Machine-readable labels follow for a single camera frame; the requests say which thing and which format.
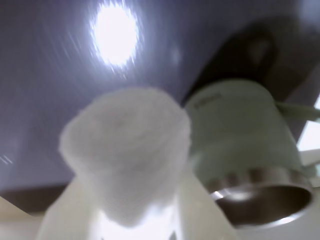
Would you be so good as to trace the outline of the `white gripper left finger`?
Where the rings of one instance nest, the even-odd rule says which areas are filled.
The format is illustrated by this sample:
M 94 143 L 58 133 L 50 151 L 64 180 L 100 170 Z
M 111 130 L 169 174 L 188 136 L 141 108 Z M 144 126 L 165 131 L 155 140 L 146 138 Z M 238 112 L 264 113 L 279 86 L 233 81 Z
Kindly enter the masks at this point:
M 74 178 L 47 209 L 37 240 L 103 240 L 101 211 Z

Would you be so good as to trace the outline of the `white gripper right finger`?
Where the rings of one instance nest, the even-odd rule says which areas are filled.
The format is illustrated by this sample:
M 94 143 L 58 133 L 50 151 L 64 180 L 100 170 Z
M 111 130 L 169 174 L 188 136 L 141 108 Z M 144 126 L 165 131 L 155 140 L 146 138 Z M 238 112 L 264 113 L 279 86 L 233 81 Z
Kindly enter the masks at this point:
M 184 163 L 174 194 L 174 232 L 177 240 L 238 240 L 222 210 Z

